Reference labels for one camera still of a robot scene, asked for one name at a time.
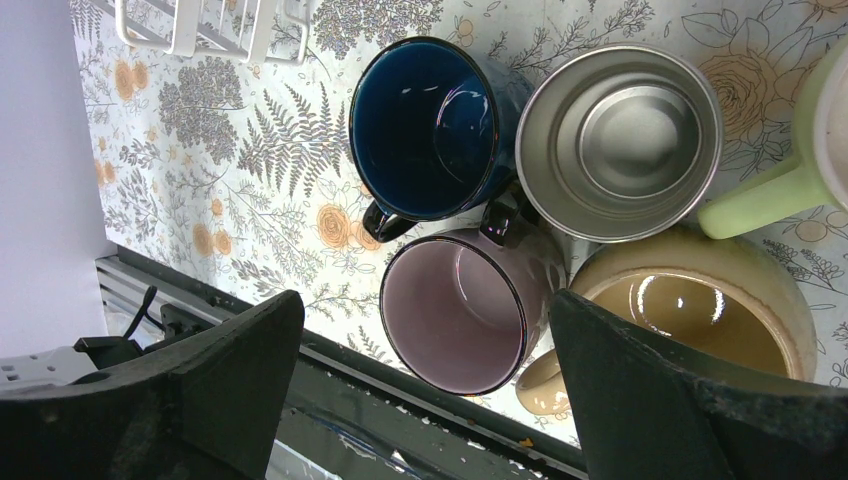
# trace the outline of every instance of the tan ceramic cup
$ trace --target tan ceramic cup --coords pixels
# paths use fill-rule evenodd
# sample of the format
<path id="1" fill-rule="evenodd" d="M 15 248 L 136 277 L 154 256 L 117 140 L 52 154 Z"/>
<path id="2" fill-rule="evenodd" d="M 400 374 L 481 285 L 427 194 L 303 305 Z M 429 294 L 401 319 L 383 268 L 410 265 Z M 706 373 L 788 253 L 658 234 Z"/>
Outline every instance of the tan ceramic cup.
<path id="1" fill-rule="evenodd" d="M 663 290 L 663 281 L 672 287 Z M 645 294 L 652 282 L 660 288 Z M 581 267 L 571 289 L 637 324 L 633 318 L 639 318 L 639 312 L 664 309 L 658 312 L 664 325 L 641 326 L 719 358 L 796 380 L 811 381 L 815 373 L 815 327 L 803 294 L 779 263 L 743 239 L 711 240 L 677 226 L 645 240 L 609 245 Z M 725 321 L 725 325 L 712 322 L 723 329 L 717 335 L 710 332 L 711 325 L 705 329 L 703 324 L 688 329 L 696 336 L 686 337 L 687 328 L 677 328 L 680 325 L 671 325 L 675 334 L 666 332 L 672 331 L 666 327 L 672 323 L 684 325 L 693 317 L 704 320 L 703 314 L 683 313 L 704 312 L 707 301 L 716 312 L 712 319 L 706 318 L 707 324 Z M 681 315 L 669 310 L 674 308 L 680 308 Z M 736 319 L 749 320 L 747 327 Z M 763 363 L 764 358 L 771 358 L 771 363 Z M 516 393 L 528 411 L 549 415 L 568 408 L 559 372 L 551 351 L 521 374 Z"/>

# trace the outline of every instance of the floral pattern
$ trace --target floral pattern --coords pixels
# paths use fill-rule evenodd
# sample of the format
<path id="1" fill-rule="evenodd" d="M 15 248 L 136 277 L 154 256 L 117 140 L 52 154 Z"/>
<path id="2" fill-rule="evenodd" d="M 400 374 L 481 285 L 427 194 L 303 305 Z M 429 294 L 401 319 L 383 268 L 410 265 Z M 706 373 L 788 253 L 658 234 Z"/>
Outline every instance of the floral pattern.
<path id="1" fill-rule="evenodd" d="M 537 85 L 599 45 L 646 42 L 678 53 L 700 66 L 724 114 L 727 144 L 709 199 L 791 154 L 800 86 L 848 34 L 848 0 L 315 0 L 306 62 L 291 68 L 132 49 L 112 17 L 88 0 L 69 4 L 109 238 L 249 302 L 297 290 L 307 328 L 406 373 L 380 323 L 386 264 L 406 242 L 471 225 L 482 212 L 420 224 L 388 244 L 363 229 L 372 196 L 351 163 L 347 115 L 381 47 L 434 35 Z M 204 21 L 217 25 L 223 9 L 223 31 L 237 38 L 243 5 L 210 0 Z M 170 17 L 144 1 L 128 7 L 168 36 Z M 294 53 L 299 34 L 276 18 L 275 54 Z M 848 214 L 821 207 L 747 237 L 793 275 L 810 304 L 815 380 L 848 387 Z M 593 247 L 557 238 L 575 272 Z M 552 346 L 543 337 L 531 360 Z M 579 446 L 570 411 L 531 415 L 514 382 L 468 400 Z"/>

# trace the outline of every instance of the green mug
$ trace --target green mug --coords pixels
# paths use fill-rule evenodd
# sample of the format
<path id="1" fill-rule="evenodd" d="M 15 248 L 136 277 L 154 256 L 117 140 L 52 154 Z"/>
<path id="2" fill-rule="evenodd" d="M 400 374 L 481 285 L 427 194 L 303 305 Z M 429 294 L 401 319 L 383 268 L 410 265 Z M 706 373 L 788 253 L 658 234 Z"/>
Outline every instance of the green mug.
<path id="1" fill-rule="evenodd" d="M 729 238 L 818 205 L 848 211 L 848 153 L 840 158 L 830 154 L 846 141 L 848 132 L 828 127 L 839 96 L 848 96 L 846 73 L 848 36 L 819 61 L 801 88 L 792 119 L 792 156 L 701 208 L 698 222 L 704 233 Z M 829 139 L 832 133 L 836 136 Z"/>

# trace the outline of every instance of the gray wall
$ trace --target gray wall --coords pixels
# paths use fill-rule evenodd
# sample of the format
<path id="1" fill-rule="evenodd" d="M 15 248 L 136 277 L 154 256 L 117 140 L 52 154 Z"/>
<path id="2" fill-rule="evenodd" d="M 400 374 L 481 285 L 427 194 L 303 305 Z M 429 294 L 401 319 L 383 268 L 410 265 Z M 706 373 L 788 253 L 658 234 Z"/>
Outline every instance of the gray wall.
<path id="1" fill-rule="evenodd" d="M 105 335 L 97 192 L 66 0 L 0 14 L 0 358 Z"/>

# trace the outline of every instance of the pink mug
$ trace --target pink mug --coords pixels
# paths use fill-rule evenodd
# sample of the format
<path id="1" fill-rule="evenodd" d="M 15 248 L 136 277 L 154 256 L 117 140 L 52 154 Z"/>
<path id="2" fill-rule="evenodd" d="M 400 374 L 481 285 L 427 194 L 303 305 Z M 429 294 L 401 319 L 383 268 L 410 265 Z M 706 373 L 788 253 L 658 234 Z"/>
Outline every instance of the pink mug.
<path id="1" fill-rule="evenodd" d="M 489 202 L 479 229 L 419 238 L 389 263 L 380 312 L 389 342 L 418 377 L 448 393 L 483 395 L 506 384 L 548 325 L 566 282 L 551 238 Z"/>

